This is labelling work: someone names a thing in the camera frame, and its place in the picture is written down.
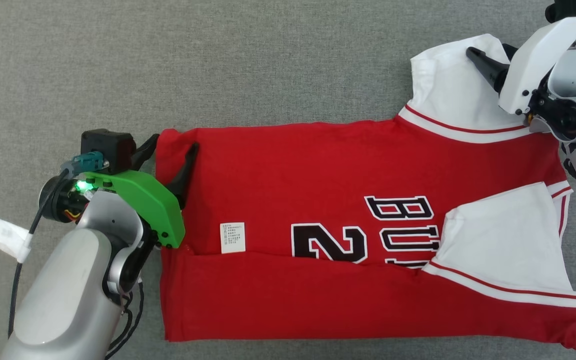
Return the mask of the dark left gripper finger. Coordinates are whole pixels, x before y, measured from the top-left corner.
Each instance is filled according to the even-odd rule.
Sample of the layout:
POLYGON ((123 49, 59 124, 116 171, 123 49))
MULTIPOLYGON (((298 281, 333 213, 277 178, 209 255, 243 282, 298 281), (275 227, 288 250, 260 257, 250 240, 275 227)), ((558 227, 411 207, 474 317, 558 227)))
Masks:
POLYGON ((139 171, 144 162, 153 157, 160 135, 155 133, 151 135, 141 146, 139 146, 134 153, 134 170, 139 171))
POLYGON ((163 148, 163 205, 165 210, 183 210, 194 176, 201 146, 198 142, 163 148))

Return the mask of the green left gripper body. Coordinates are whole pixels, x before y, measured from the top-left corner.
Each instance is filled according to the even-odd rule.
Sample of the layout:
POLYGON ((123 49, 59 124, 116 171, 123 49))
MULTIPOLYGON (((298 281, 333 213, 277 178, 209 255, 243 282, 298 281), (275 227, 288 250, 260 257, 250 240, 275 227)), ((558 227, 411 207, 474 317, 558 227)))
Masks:
POLYGON ((83 219, 105 219, 108 223, 121 217, 137 223, 141 217, 160 236, 164 248, 177 249, 186 234, 178 198, 151 174, 126 170, 117 174, 85 172, 97 189, 89 201, 83 219))

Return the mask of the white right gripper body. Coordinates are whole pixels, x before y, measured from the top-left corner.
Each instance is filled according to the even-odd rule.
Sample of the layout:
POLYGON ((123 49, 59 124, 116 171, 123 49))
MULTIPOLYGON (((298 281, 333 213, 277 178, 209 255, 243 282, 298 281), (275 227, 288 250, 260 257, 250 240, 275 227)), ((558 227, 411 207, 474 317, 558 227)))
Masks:
POLYGON ((563 18, 539 28, 510 60, 498 105, 509 114, 526 111, 530 98, 524 91, 538 88, 542 79, 576 42, 576 17, 563 18))

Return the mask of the red white jersey shirt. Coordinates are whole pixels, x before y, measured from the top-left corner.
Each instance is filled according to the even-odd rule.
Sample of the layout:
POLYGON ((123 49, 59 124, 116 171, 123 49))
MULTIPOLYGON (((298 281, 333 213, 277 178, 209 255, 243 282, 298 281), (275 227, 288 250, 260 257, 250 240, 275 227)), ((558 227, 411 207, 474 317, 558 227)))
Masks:
POLYGON ((198 155, 186 234, 161 250, 165 340, 508 337, 576 350, 558 141, 498 107, 466 56, 412 57, 393 118, 164 130, 155 175, 198 155))

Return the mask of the grey fabric sofa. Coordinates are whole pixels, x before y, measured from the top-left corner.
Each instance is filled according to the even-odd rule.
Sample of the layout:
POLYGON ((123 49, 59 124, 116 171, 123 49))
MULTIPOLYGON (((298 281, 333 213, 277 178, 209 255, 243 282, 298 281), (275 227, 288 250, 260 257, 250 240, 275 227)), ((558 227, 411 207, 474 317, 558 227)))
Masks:
MULTIPOLYGON (((518 46, 551 0, 0 0, 0 218, 29 228, 42 185, 89 129, 138 144, 167 128, 388 119, 410 59, 492 34, 518 46)), ((563 255, 576 290, 576 183, 563 255)), ((576 360, 508 338, 163 339, 160 255, 119 360, 576 360)))

